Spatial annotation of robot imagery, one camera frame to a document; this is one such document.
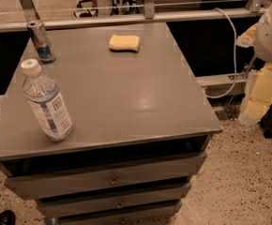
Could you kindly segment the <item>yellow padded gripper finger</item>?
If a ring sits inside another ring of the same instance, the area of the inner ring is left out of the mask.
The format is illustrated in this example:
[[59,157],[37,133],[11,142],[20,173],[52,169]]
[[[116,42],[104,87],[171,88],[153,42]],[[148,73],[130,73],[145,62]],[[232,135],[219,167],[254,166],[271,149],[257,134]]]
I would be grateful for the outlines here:
[[242,48],[253,47],[257,24],[252,25],[246,32],[236,39],[236,45]]
[[266,63],[259,71],[253,69],[249,73],[245,93],[238,122],[253,126],[261,121],[272,105],[272,63]]

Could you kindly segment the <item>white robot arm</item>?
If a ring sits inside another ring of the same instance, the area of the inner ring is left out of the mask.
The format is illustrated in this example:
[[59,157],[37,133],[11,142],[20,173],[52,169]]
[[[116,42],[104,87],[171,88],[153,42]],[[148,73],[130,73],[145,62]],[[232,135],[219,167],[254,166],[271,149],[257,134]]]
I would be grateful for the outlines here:
[[261,121],[272,105],[272,4],[260,20],[243,33],[236,44],[254,49],[254,55],[264,61],[259,70],[249,72],[245,97],[240,105],[238,121],[252,126]]

